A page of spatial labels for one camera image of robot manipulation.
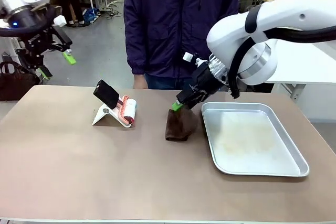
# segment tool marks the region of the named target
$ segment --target white desk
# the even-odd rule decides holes
[[[313,44],[273,39],[268,44],[276,44],[278,68],[267,83],[282,84],[294,101],[306,84],[336,84],[336,61]]]

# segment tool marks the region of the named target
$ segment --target jeans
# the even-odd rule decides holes
[[[193,85],[192,78],[156,77],[145,74],[149,89],[183,90]]]

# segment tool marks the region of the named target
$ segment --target metal tray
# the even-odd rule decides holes
[[[273,110],[260,103],[215,103],[202,115],[216,167],[235,175],[304,177],[309,166]]]

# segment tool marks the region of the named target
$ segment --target brown cloth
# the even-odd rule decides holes
[[[166,140],[187,141],[198,125],[198,118],[192,110],[184,106],[178,111],[169,110],[166,126]]]

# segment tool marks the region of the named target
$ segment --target equipment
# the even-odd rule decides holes
[[[217,22],[207,36],[213,53],[210,61],[198,64],[192,75],[195,85],[177,95],[175,109],[181,104],[191,109],[223,86],[229,86],[236,99],[237,78],[252,86],[268,80],[277,68],[274,49],[265,43],[268,39],[298,43],[336,40],[336,7],[330,3],[275,0]]]
[[[49,0],[0,0],[1,17],[9,28],[0,28],[0,37],[17,37],[14,47],[20,62],[28,69],[40,69],[47,78],[51,73],[44,66],[42,53],[48,49],[71,54],[72,41],[61,30],[64,17],[56,18]],[[53,40],[55,35],[60,42]]]

